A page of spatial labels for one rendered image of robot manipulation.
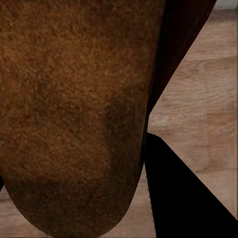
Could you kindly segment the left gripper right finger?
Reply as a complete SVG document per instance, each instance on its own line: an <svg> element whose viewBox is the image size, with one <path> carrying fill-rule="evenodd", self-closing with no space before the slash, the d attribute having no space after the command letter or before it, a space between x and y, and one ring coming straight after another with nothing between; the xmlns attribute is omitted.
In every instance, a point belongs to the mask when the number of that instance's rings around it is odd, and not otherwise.
<svg viewBox="0 0 238 238"><path fill-rule="evenodd" d="M159 136L145 169L157 238L238 238L238 220Z"/></svg>

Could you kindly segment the sandal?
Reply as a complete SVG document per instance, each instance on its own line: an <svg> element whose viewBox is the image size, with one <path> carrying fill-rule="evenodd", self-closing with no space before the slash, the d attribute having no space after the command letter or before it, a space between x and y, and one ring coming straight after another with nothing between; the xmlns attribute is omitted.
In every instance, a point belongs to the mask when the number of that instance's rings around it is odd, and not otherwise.
<svg viewBox="0 0 238 238"><path fill-rule="evenodd" d="M53 238L125 216L149 115L216 0L0 0L0 176Z"/></svg>

